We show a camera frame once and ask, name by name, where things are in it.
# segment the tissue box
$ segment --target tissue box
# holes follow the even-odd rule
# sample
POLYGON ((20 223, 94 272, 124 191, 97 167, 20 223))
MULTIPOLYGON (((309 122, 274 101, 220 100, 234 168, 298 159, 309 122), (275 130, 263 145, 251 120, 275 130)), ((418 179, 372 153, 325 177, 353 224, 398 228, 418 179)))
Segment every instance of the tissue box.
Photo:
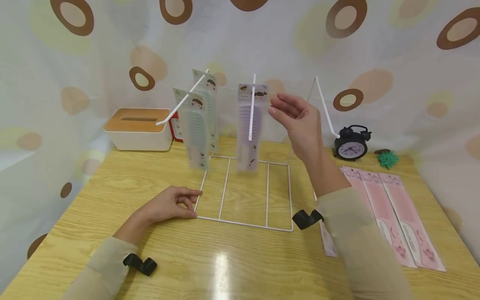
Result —
POLYGON ((103 130, 119 150, 167 151, 172 144, 168 122, 155 123, 169 113, 170 109, 163 108, 120 108, 103 130))

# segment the white plastic hook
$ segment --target white plastic hook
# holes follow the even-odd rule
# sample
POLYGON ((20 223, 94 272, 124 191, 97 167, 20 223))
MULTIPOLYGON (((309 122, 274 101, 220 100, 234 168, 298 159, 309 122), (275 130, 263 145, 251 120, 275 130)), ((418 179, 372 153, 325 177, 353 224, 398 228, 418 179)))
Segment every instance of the white plastic hook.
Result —
POLYGON ((340 135, 335 133, 335 131, 333 130, 332 121, 330 120, 330 116, 328 115, 328 110, 327 110, 327 105, 325 104, 324 95, 322 93, 322 89, 320 88, 320 84, 318 83, 318 76, 315 76, 315 78, 313 80, 312 87, 310 88, 310 93, 308 94, 307 102, 310 102, 310 96, 312 95, 312 89, 313 89, 313 86, 315 86, 315 83, 317 83, 318 92, 320 93, 320 99, 322 100, 325 115, 327 117, 328 126, 330 127, 330 132, 334 135, 334 137, 339 139, 340 135))
MULTIPOLYGON (((253 84, 257 80, 257 74, 253 74, 253 84)), ((252 141, 252 127, 253 127, 253 105, 255 104, 255 86, 252 88, 252 106, 250 107, 250 126, 248 129, 248 140, 252 141)))
MULTIPOLYGON (((205 75, 202 75, 202 77, 200 77, 200 79, 195 82, 195 84, 193 85, 193 87, 190 89, 190 93, 193 92, 193 90, 198 86, 198 84, 205 78, 205 75)), ((178 105, 170 112, 170 114, 168 115, 168 117, 165 118, 165 120, 162 120, 160 122, 157 122, 155 123, 156 126, 160 126, 162 124, 165 124, 167 123, 168 121, 170 121, 170 119, 173 117, 173 115, 177 112, 177 110, 179 110, 179 107, 187 100, 189 95, 185 95, 185 97, 183 97, 183 99, 180 101, 180 103, 178 103, 178 105)))

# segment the curtain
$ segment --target curtain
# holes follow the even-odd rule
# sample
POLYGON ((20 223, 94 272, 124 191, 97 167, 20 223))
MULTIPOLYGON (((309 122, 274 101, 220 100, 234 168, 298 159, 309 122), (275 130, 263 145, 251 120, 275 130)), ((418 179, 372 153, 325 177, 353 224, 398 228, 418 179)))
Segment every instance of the curtain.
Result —
MULTIPOLYGON (((239 83, 255 73, 270 96, 306 97, 318 76, 335 131, 367 126, 370 150, 410 154, 480 260, 477 1, 17 0, 0 11, 0 290, 112 148, 108 117, 173 108, 192 68, 217 77, 230 137, 239 83)), ((324 116, 315 90, 311 102, 324 116)), ((325 117, 323 132, 332 146, 325 117)), ((287 142, 270 117, 262 137, 287 142)))

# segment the white metal frame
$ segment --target white metal frame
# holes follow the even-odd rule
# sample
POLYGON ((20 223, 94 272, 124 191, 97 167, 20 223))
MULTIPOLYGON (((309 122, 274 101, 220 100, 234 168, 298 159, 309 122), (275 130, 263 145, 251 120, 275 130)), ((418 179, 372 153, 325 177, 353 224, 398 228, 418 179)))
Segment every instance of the white metal frame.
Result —
MULTIPOLYGON (((228 221, 228 220, 223 220, 222 217, 222 209, 223 209, 223 202, 225 200, 225 191, 227 189, 227 182, 228 182, 228 172, 230 170, 230 162, 232 159, 236 159, 235 157, 229 157, 229 156, 220 156, 220 155, 212 155, 210 156, 209 160, 212 157, 218 157, 218 158, 225 158, 228 159, 228 167, 227 167, 227 174, 225 175, 225 183, 223 185, 223 194, 222 194, 222 202, 220 203, 220 211, 218 212, 218 218, 210 218, 210 217, 205 217, 205 216, 198 216, 199 219, 204 219, 204 220, 211 220, 211 221, 216 221, 216 222, 223 222, 223 223, 230 223, 230 224, 237 224, 237 225, 244 225, 244 226, 249 226, 249 227, 255 227, 255 228, 263 228, 263 229, 270 229, 270 230, 276 230, 276 231, 283 231, 283 232, 293 232, 293 211, 292 211, 292 191, 291 191, 291 185, 290 185, 290 166, 288 164, 281 164, 281 163, 274 163, 270 161, 264 161, 264 160, 259 160, 259 163, 265 163, 267 164, 267 195, 266 195, 266 213, 265 213, 265 226, 261 225, 255 225, 255 224, 249 224, 249 223, 242 223, 242 222, 235 222, 235 221, 228 221), (287 174, 288 174, 288 201, 290 203, 290 229, 283 229, 283 228, 276 228, 276 227, 270 227, 268 225, 268 194, 269 194, 269 188, 270 188, 270 165, 279 165, 279 166, 286 166, 287 167, 287 174)), ((205 178, 207 176, 207 171, 204 173, 204 178, 202 180, 202 185, 200 186, 200 190, 203 190, 204 184, 205 184, 205 178)), ((197 203, 195 204, 194 211, 197 210, 198 203, 200 202, 200 196, 197 197, 197 203)))
MULTIPOLYGON (((193 85, 193 87, 190 89, 190 92, 193 92, 194 89, 198 86, 198 84, 205 78, 205 75, 202 75, 202 77, 200 77, 200 79, 193 85)), ((257 78, 257 75, 254 74, 253 75, 253 83, 255 84, 256 82, 256 78, 257 78)), ((312 96, 312 91, 313 91, 313 87, 315 86, 315 84, 317 85, 317 89, 318 89, 318 92, 320 94, 320 98, 322 100, 322 104, 323 104, 323 107, 324 107, 324 111, 325 111, 325 115, 326 115, 326 118, 327 118, 327 122, 328 122, 328 126, 330 127, 330 132, 332 133, 333 136, 335 136, 336 138, 339 138, 340 135, 338 135, 337 133, 335 133, 335 131, 333 130, 333 126, 332 126, 332 122, 330 120, 330 116, 328 115, 328 110, 327 110, 327 106, 325 104, 325 99, 324 99, 324 95, 322 93, 322 89, 320 88, 320 83, 318 81, 318 76, 315 76, 314 80, 313 80, 313 83, 312 83, 312 87, 310 88, 310 92, 308 94, 308 97, 307 97, 307 102, 310 102, 310 98, 312 96)), ((168 121, 170 121, 170 119, 173 117, 173 115, 178 111, 179 107, 187 100, 188 98, 188 95, 185 95, 185 97, 180 101, 180 103, 177 104, 177 106, 170 112, 170 114, 162 121, 160 122, 157 122, 156 125, 157 126, 160 126, 162 124, 165 124, 167 123, 168 121)), ((251 104, 251 108, 250 108, 250 124, 249 124, 249 133, 248 133, 248 139, 249 141, 252 140, 252 127, 253 127, 253 106, 255 104, 255 87, 252 88, 252 104, 251 104)), ((223 209, 223 202, 224 202, 224 199, 225 199, 225 190, 227 189, 227 181, 228 181, 228 172, 230 170, 230 162, 232 159, 237 159, 236 157, 230 157, 230 156, 219 156, 219 155, 212 155, 209 157, 209 160, 212 158, 212 157, 219 157, 219 158, 227 158, 228 159, 228 167, 227 167, 227 174, 225 176, 225 183, 224 183, 224 186, 223 186, 223 194, 222 194, 222 202, 220 204, 220 211, 218 212, 218 218, 210 218, 210 217, 205 217, 205 216, 199 216, 198 218, 199 219, 204 219, 204 220, 211 220, 211 221, 216 221, 216 222, 223 222, 223 223, 230 223, 230 224, 237 224, 237 225, 244 225, 244 226, 249 226, 249 227, 255 227, 255 228, 263 228, 263 229, 270 229, 270 230, 277 230, 277 231, 283 231, 283 232, 293 232, 293 220, 292 220, 292 217, 293 217, 293 212, 292 212, 292 192, 291 192, 291 185, 290 185, 290 166, 288 165, 288 162, 290 161, 290 155, 291 155, 291 151, 292 151, 292 148, 290 147, 289 151, 288 151, 288 155, 287 155, 287 161, 285 164, 282 164, 282 163, 276 163, 276 162, 270 162, 270 161, 258 161, 259 163, 266 163, 267 164, 267 193, 266 193, 266 214, 265 214, 265 226, 260 226, 260 225, 254 225, 254 224, 248 224, 248 223, 242 223, 242 222, 234 222, 234 221, 228 221, 228 220, 223 220, 221 219, 221 216, 222 216, 222 209, 223 209), (270 227, 268 225, 268 194, 269 194, 269 182, 270 182, 270 165, 280 165, 280 166, 286 166, 287 167, 287 174, 288 174, 288 200, 289 200, 289 204, 290 204, 290 229, 282 229, 282 228, 275 228, 275 227, 270 227)), ((200 190, 203 189, 204 187, 204 183, 205 183, 205 178, 207 176, 207 171, 205 171, 204 173, 204 178, 202 180, 202 185, 200 186, 200 190)), ((195 204, 195 209, 197 209, 197 206, 198 206, 198 203, 200 201, 200 196, 197 197, 197 203, 195 204)))

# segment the alarm clock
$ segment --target alarm clock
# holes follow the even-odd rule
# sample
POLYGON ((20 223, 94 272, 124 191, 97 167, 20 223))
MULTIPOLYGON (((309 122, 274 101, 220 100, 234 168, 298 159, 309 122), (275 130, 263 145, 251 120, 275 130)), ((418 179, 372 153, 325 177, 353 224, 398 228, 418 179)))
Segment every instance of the alarm clock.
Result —
POLYGON ((367 141, 371 138, 368 128, 360 125, 351 125, 340 130, 340 137, 334 142, 334 156, 343 160, 354 161, 367 153, 367 141), (360 127, 365 130, 360 133, 354 132, 352 127, 360 127))

